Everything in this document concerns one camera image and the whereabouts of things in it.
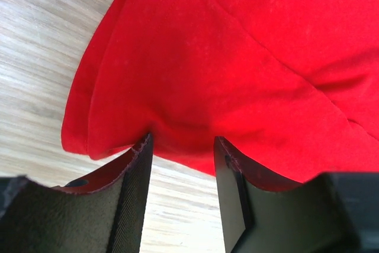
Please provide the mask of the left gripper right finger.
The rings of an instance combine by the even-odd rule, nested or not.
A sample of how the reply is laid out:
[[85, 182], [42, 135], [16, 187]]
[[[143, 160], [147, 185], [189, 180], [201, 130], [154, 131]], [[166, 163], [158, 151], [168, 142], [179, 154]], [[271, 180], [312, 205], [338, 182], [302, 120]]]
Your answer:
[[223, 137], [214, 164], [226, 252], [377, 252], [378, 174], [324, 172], [304, 183]]

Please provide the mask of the red t-shirt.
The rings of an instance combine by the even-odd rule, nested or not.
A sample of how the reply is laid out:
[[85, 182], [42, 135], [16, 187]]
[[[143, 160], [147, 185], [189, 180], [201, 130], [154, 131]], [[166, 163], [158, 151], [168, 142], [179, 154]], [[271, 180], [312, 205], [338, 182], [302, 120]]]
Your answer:
[[207, 174], [217, 136], [296, 181], [378, 171], [378, 0], [114, 0], [62, 146], [102, 159], [146, 133]]

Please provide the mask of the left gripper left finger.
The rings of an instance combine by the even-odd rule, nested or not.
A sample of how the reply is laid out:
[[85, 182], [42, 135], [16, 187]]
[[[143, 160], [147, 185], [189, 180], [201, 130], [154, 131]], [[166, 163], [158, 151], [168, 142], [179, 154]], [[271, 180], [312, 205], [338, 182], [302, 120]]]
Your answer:
[[153, 158], [147, 134], [63, 187], [1, 178], [2, 252], [139, 252]]

